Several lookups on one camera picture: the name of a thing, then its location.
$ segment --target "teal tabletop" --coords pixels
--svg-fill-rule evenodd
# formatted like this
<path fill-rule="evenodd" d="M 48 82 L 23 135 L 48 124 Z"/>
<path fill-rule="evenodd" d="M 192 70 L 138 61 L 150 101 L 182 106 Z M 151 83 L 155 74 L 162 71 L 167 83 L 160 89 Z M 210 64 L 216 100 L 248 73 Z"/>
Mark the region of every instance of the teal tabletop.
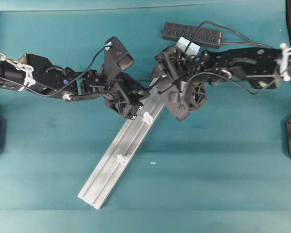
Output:
<path fill-rule="evenodd" d="M 117 36 L 135 60 L 127 73 L 144 86 L 173 43 L 161 37 L 165 21 L 210 20 L 274 48 L 289 43 L 282 0 L 33 2 L 0 1 L 0 51 L 81 71 Z M 182 122 L 163 110 L 96 210 L 77 194 L 124 120 L 102 99 L 0 89 L 0 233 L 291 233 L 291 83 L 257 96 L 229 83 L 207 92 Z"/>

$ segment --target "screw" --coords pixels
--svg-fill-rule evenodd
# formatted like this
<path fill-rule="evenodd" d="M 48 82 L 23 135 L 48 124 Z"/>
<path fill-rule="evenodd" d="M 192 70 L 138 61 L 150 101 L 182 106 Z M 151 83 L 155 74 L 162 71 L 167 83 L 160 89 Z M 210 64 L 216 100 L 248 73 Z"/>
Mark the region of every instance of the screw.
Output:
<path fill-rule="evenodd" d="M 259 84 L 261 87 L 265 87 L 267 85 L 266 82 L 264 82 L 264 81 L 260 81 Z"/>

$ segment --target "wire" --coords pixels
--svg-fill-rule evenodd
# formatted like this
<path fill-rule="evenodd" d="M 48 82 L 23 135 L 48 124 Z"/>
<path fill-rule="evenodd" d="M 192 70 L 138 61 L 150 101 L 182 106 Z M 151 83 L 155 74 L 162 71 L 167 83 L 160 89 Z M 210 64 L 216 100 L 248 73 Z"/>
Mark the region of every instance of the wire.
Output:
<path fill-rule="evenodd" d="M 50 66 L 50 67 L 45 69 L 45 72 L 48 73 L 52 69 L 58 69 L 63 73 L 64 76 L 67 76 L 67 72 L 60 66 Z"/>
<path fill-rule="evenodd" d="M 4 77 L 1 77 L 1 76 L 0 76 L 0 79 L 5 80 L 5 81 L 7 81 L 7 82 L 14 83 L 14 84 L 16 84 L 16 85 L 20 85 L 20 86 L 22 86 L 22 87 L 25 87 L 27 90 L 33 92 L 33 93 L 36 94 L 36 95 L 39 95 L 39 96 L 42 96 L 42 97 L 51 97 L 51 96 L 54 96 L 54 95 L 56 95 L 57 93 L 61 92 L 62 90 L 64 90 L 66 87 L 68 87 L 70 84 L 72 84 L 75 80 L 77 80 L 77 79 L 79 79 L 80 77 L 82 77 L 82 76 L 83 76 L 83 75 L 84 75 L 84 74 L 85 74 L 85 73 L 86 73 L 86 72 L 91 68 L 91 66 L 93 65 L 93 63 L 94 63 L 94 61 L 96 60 L 97 56 L 98 56 L 98 55 L 99 55 L 99 54 L 104 50 L 104 48 L 106 48 L 106 47 L 112 47 L 112 45 L 105 45 L 105 46 L 103 46 L 102 49 L 99 50 L 99 51 L 95 54 L 95 56 L 93 57 L 91 63 L 88 65 L 88 67 L 87 67 L 87 68 L 86 68 L 86 69 L 85 69 L 81 74 L 79 74 L 77 77 L 75 77 L 74 79 L 72 79 L 71 81 L 69 81 L 66 85 L 62 86 L 62 87 L 61 87 L 60 89 L 58 89 L 57 91 L 55 91 L 55 92 L 53 92 L 53 93 L 50 93 L 50 94 L 47 94 L 47 95 L 41 94 L 41 93 L 39 93 L 39 92 L 37 92 L 37 91 L 35 91 L 35 90 L 33 90 L 33 89 L 31 89 L 31 88 L 29 88 L 29 87 L 23 85 L 23 84 L 20 84 L 20 83 L 14 82 L 14 81 L 9 80 L 9 79 L 6 79 L 6 78 L 4 78 Z"/>
<path fill-rule="evenodd" d="M 193 37 L 191 38 L 190 42 L 188 43 L 187 47 L 185 48 L 185 53 L 187 51 L 187 49 L 189 48 L 189 46 L 191 45 L 192 41 L 194 40 L 194 38 L 196 37 L 198 31 L 200 30 L 200 28 L 204 25 L 204 24 L 210 24 L 210 25 L 213 25 L 215 27 L 218 27 L 218 28 L 222 28 L 222 29 L 225 29 L 225 30 L 228 30 L 230 32 L 233 32 L 235 35 L 239 36 L 240 38 L 242 38 L 243 40 L 247 41 L 249 44 L 252 44 L 254 45 L 255 47 L 258 47 L 259 46 L 259 43 L 256 43 L 254 42 L 253 40 L 250 40 L 248 37 L 244 36 L 243 34 L 241 34 L 240 32 L 232 29 L 232 28 L 229 28 L 229 27 L 226 27 L 226 26 L 223 26 L 223 25 L 220 25 L 220 24 L 217 24 L 217 23 L 214 23 L 214 22 L 211 22 L 211 21 L 204 21 L 202 22 L 195 30 L 195 33 L 193 35 Z"/>
<path fill-rule="evenodd" d="M 288 66 L 284 71 L 282 71 L 281 73 L 278 74 L 278 76 L 282 75 L 284 72 L 288 71 L 291 69 L 291 65 Z M 186 83 L 186 86 L 185 86 L 185 89 L 184 89 L 184 92 L 186 91 L 186 89 L 188 88 L 188 85 L 189 85 L 189 82 L 193 79 L 193 78 L 196 78 L 197 76 L 199 75 L 202 75 L 202 74 L 210 74 L 210 75 L 213 75 L 213 76 L 216 76 L 216 77 L 219 77 L 221 79 L 224 79 L 226 81 L 229 81 L 231 83 L 233 83 L 234 85 L 238 86 L 239 88 L 241 88 L 242 90 L 248 92 L 249 94 L 251 95 L 257 95 L 259 93 L 261 93 L 262 91 L 264 91 L 265 89 L 267 89 L 268 87 L 270 87 L 271 85 L 273 85 L 275 82 L 276 82 L 276 77 L 274 78 L 274 80 L 272 80 L 269 84 L 267 84 L 265 87 L 263 87 L 262 89 L 258 90 L 257 92 L 252 92 L 250 91 L 248 88 L 244 87 L 243 85 L 240 85 L 238 84 L 237 82 L 235 82 L 234 80 L 232 79 L 229 79 L 223 75 L 219 75 L 219 74 L 216 74 L 216 73 L 213 73 L 213 72 L 201 72 L 201 73 L 197 73 L 195 75 L 193 75 L 191 78 L 188 79 L 187 83 Z"/>
<path fill-rule="evenodd" d="M 249 43 L 249 42 L 221 42 L 221 45 L 251 45 L 251 43 Z M 256 43 L 256 45 L 258 45 L 260 47 L 265 47 L 268 49 L 273 49 L 273 47 L 270 47 L 268 45 L 264 45 L 262 43 Z"/>
<path fill-rule="evenodd" d="M 237 87 L 241 88 L 242 90 L 248 92 L 249 94 L 251 95 L 257 95 L 258 93 L 260 93 L 261 91 L 265 90 L 266 88 L 270 87 L 274 82 L 275 82 L 275 79 L 273 81 L 271 81 L 269 84 L 267 84 L 265 87 L 263 87 L 262 89 L 260 89 L 259 91 L 257 92 L 252 92 L 250 91 L 248 88 L 244 87 L 243 85 L 240 85 L 238 84 L 237 82 L 235 82 L 234 80 L 232 79 L 229 79 L 223 75 L 219 75 L 219 74 L 216 74 L 216 73 L 213 73 L 213 72 L 200 72 L 200 73 L 197 73 L 195 75 L 193 75 L 191 78 L 188 79 L 187 83 L 186 83 L 186 86 L 185 86 L 185 89 L 184 89 L 184 92 L 186 91 L 186 89 L 188 88 L 188 85 L 189 85 L 189 82 L 193 79 L 193 78 L 196 78 L 197 76 L 199 75 L 203 75 L 203 74 L 209 74 L 209 75 L 213 75 L 213 76 L 216 76 L 218 78 L 221 78 L 221 79 L 224 79 L 226 81 L 229 81 L 231 83 L 233 83 L 234 85 L 236 85 Z"/>

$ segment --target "white chain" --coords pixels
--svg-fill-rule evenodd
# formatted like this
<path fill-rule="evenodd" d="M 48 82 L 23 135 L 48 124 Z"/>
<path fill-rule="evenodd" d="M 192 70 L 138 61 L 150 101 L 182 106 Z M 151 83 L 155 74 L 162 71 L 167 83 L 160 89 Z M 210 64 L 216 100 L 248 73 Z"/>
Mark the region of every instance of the white chain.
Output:
<path fill-rule="evenodd" d="M 287 71 L 289 56 L 291 56 L 291 47 L 288 47 L 286 43 L 282 43 L 280 47 L 282 49 L 282 59 L 280 61 L 280 73 L 282 73 L 283 75 L 283 80 L 288 82 L 291 80 L 291 77 Z"/>
<path fill-rule="evenodd" d="M 15 69 L 24 71 L 26 74 L 25 79 L 24 79 L 25 86 L 30 87 L 31 85 L 35 84 L 35 80 L 33 79 L 33 76 L 32 76 L 32 72 L 33 72 L 32 66 L 27 65 L 27 64 L 22 64 L 19 61 L 16 61 L 13 59 L 6 58 L 6 55 L 3 52 L 0 52 L 0 61 L 2 62 L 6 61 L 10 63 L 12 66 L 14 66 Z M 24 87 L 21 87 L 19 89 L 19 91 L 23 91 L 23 90 L 25 90 Z"/>

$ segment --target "metal bar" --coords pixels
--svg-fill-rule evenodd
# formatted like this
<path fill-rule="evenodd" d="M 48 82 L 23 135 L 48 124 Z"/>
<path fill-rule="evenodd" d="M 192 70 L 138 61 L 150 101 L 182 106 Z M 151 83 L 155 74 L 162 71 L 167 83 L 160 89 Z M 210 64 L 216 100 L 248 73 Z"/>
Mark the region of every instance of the metal bar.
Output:
<path fill-rule="evenodd" d="M 96 209 L 101 208 L 164 107 L 156 88 L 151 90 L 143 105 L 135 120 L 124 123 L 78 194 Z"/>

